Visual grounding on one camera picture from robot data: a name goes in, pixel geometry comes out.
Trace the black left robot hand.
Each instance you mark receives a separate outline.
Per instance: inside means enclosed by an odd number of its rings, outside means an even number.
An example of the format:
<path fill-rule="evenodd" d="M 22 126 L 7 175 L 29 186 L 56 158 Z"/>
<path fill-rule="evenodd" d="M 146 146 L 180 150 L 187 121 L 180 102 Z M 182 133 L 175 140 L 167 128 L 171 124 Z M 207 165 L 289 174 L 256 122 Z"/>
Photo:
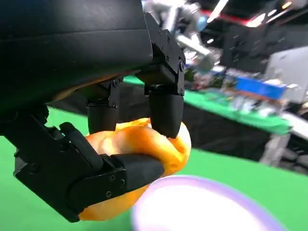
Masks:
<path fill-rule="evenodd" d="M 185 56 L 139 0 L 3 0 L 0 134 L 69 222 L 130 208 L 182 168 Z"/>

